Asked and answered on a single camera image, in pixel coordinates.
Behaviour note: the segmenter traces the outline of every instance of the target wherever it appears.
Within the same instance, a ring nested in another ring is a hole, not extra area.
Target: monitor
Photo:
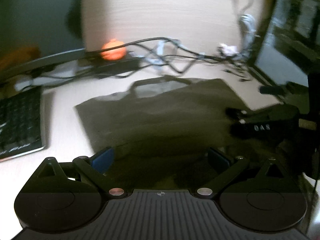
[[[320,0],[276,0],[254,68],[272,85],[308,86],[320,57]]]
[[[0,82],[36,68],[84,57],[81,0],[0,0],[0,58],[38,47],[39,57],[0,71]]]

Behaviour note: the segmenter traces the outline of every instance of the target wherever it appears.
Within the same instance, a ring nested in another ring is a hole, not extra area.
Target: keyboard key
[[[43,148],[40,102],[40,87],[0,100],[0,161]]]

